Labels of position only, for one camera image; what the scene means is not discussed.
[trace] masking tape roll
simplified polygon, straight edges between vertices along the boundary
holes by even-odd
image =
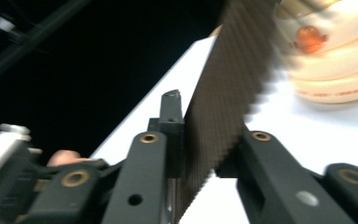
[[[273,15],[277,32],[272,42],[282,52],[311,54],[334,49],[358,38],[358,0],[341,0],[309,15],[280,18],[282,7]]]
[[[326,81],[290,77],[295,92],[302,98],[324,104],[358,100],[358,73]]]
[[[328,80],[358,72],[358,39],[327,52],[311,55],[280,54],[292,77],[307,80]]]

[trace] black metal part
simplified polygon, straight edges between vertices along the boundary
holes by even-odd
[[[17,140],[13,155],[0,169],[0,224],[13,223],[33,199],[37,172],[30,146]]]
[[[166,154],[163,133],[139,133],[105,210],[103,224],[168,223]]]
[[[323,178],[326,190],[358,223],[358,167],[346,163],[327,166]]]
[[[271,134],[246,133],[235,157],[252,224],[354,223]]]
[[[161,96],[161,108],[158,119],[150,119],[148,131],[164,133],[167,138],[167,175],[179,178],[184,163],[184,126],[182,100],[178,90],[168,91]]]
[[[92,166],[75,164],[57,173],[28,211],[23,224],[76,224],[100,180]]]

